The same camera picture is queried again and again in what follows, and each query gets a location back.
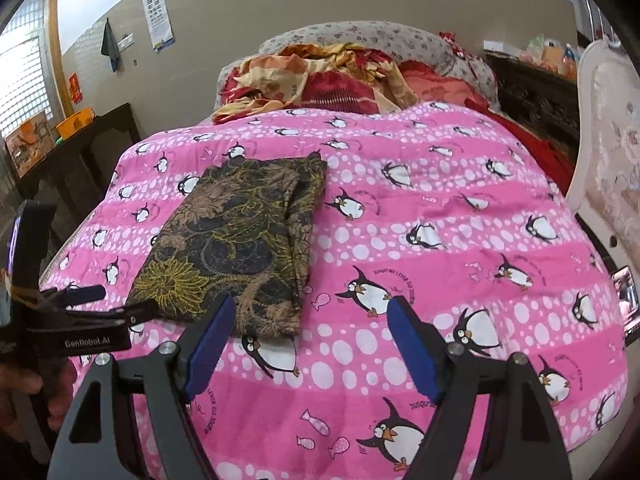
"wooden table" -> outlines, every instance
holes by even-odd
[[[98,136],[110,130],[128,133],[133,144],[140,142],[140,132],[129,103],[124,103],[103,116],[96,116],[91,124],[73,134],[62,144],[57,145],[22,178],[18,178],[17,189],[22,198],[34,198],[40,187],[40,181],[50,179],[74,220],[80,223],[84,219],[84,215],[80,213],[76,201],[66,185],[65,173],[68,168],[78,164],[78,157],[80,157],[97,188],[106,192],[111,175],[105,178],[102,174],[91,151],[91,146]]]

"brown floral fabric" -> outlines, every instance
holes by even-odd
[[[295,336],[325,172],[317,152],[207,168],[160,231],[127,303],[154,298],[163,317],[193,320],[225,291],[236,298],[236,335]]]

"eye chart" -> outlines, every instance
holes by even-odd
[[[145,9],[146,24],[151,35],[151,44],[156,52],[174,44],[174,32],[171,30],[169,14],[164,0],[142,0]]]

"penguin print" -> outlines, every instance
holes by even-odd
[[[382,168],[382,175],[394,186],[411,187],[411,177],[406,164],[388,162]]]
[[[235,156],[244,156],[245,153],[246,150],[244,146],[241,146],[236,142],[234,146],[226,150],[225,156],[228,156],[228,158],[234,158]]]
[[[367,311],[367,317],[378,317],[386,314],[386,308],[391,300],[391,295],[375,282],[370,282],[364,273],[356,266],[358,277],[353,280],[345,292],[338,292],[339,298],[350,298],[356,304]]]
[[[466,314],[467,312],[468,308],[460,314],[458,324],[453,330],[453,339],[477,354],[491,357],[487,350],[497,348],[501,344],[489,317],[489,311],[482,308],[472,312],[470,316]]]
[[[166,169],[169,167],[169,161],[164,156],[164,152],[162,152],[162,156],[158,159],[158,163],[154,166],[158,173],[164,173]]]
[[[335,137],[332,138],[331,140],[328,140],[327,142],[323,142],[322,144],[324,144],[325,146],[330,146],[335,150],[349,149],[349,145],[346,142],[344,142],[343,140],[336,140]]]
[[[116,256],[116,260],[107,265],[102,272],[104,273],[104,277],[107,279],[107,283],[109,283],[109,285],[115,285],[118,283],[118,272],[120,272],[120,268],[118,267],[118,257]]]
[[[333,119],[331,119],[330,121],[327,121],[326,123],[330,124],[334,128],[346,128],[347,127],[347,121],[345,121],[344,119],[341,119],[340,117],[334,117]]]
[[[578,293],[575,295],[574,306],[571,307],[571,313],[577,322],[584,323],[591,330],[595,330],[593,325],[598,322],[598,318],[588,294],[581,296],[580,293]]]
[[[484,165],[489,173],[499,176],[501,179],[506,179],[511,176],[511,172],[508,170],[507,165],[504,162],[489,159]]]
[[[533,280],[524,270],[518,267],[512,266],[507,257],[504,254],[500,254],[503,263],[498,267],[498,272],[494,274],[494,278],[507,278],[511,283],[520,287],[520,290],[525,291],[533,285]]]
[[[276,128],[274,132],[283,137],[293,137],[299,133],[295,128]]]
[[[520,164],[521,166],[524,166],[524,165],[525,165],[525,164],[524,164],[524,160],[522,159],[522,157],[521,157],[519,154],[517,154],[516,152],[514,152],[511,148],[508,148],[508,149],[507,149],[507,151],[508,151],[508,153],[509,153],[509,156],[510,156],[513,160],[515,160],[518,164]]]
[[[147,150],[149,149],[149,146],[151,146],[151,144],[140,144],[136,148],[136,154],[137,155],[143,155],[144,153],[147,152]]]
[[[361,446],[373,447],[394,465],[394,471],[406,471],[414,460],[424,433],[416,424],[398,414],[398,410],[386,397],[389,416],[376,424],[373,437],[356,439]]]
[[[598,413],[596,413],[596,428],[598,428],[598,430],[601,430],[602,427],[615,416],[613,412],[615,409],[616,393],[613,392],[603,397],[600,401],[600,407],[598,408]]]
[[[550,242],[558,238],[555,229],[551,227],[548,218],[544,215],[536,217],[530,215],[525,229],[531,236],[544,242]]]
[[[446,249],[446,246],[442,243],[440,236],[436,232],[436,226],[432,223],[421,224],[418,222],[415,227],[407,233],[406,241],[411,245],[418,245],[425,249],[437,249],[438,247]]]
[[[126,198],[129,198],[131,196],[131,194],[133,193],[133,188],[134,188],[134,186],[121,187],[120,190],[118,191],[118,196],[122,200],[124,200]]]
[[[445,148],[444,146],[429,146],[429,151],[431,153],[439,153],[444,156],[453,155],[453,150],[450,148]]]
[[[98,229],[94,233],[94,236],[91,238],[91,243],[94,246],[94,249],[97,249],[98,247],[102,247],[104,245],[104,239],[107,235],[107,232],[107,229]]]
[[[538,374],[538,380],[545,388],[546,394],[553,405],[562,402],[569,396],[571,383],[558,370],[553,369],[542,355],[538,356],[543,368]]]
[[[187,196],[191,191],[193,191],[193,188],[196,186],[199,180],[200,178],[197,176],[187,175],[184,179],[178,182],[178,192],[180,192],[184,196]]]
[[[470,130],[469,128],[465,128],[463,126],[454,126],[453,127],[453,131],[456,132],[457,134],[460,135],[464,135],[467,137],[475,137],[476,133],[473,130]]]
[[[429,106],[431,108],[435,108],[436,110],[449,110],[450,106],[446,103],[438,103],[438,102],[433,102],[433,103],[429,103]]]
[[[351,198],[345,190],[340,188],[342,194],[334,198],[333,203],[325,202],[329,207],[335,207],[347,220],[357,220],[364,213],[364,206]]]
[[[147,207],[148,203],[145,204],[144,207],[138,209],[135,213],[131,213],[131,216],[136,219],[136,222],[144,222],[147,218],[149,218],[149,208]]]
[[[462,195],[462,198],[476,211],[482,211],[489,207],[489,202],[484,198],[474,198],[472,196],[466,196],[464,194]]]
[[[296,342],[292,338],[269,339],[258,341],[257,337],[242,336],[242,348],[255,361],[260,369],[273,379],[272,370],[289,372],[300,376],[296,365]]]

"wall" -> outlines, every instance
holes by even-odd
[[[141,133],[195,124],[212,113],[218,73],[255,53],[267,38],[292,28],[339,20],[389,20],[431,32],[453,30],[470,50],[482,40],[517,46],[543,32],[575,44],[574,7],[568,0],[167,0],[176,43],[152,51],[141,0],[121,0],[109,12],[116,38],[133,33],[113,74],[100,55],[106,15],[63,56],[65,73],[78,73],[85,99],[104,113],[132,104]]]

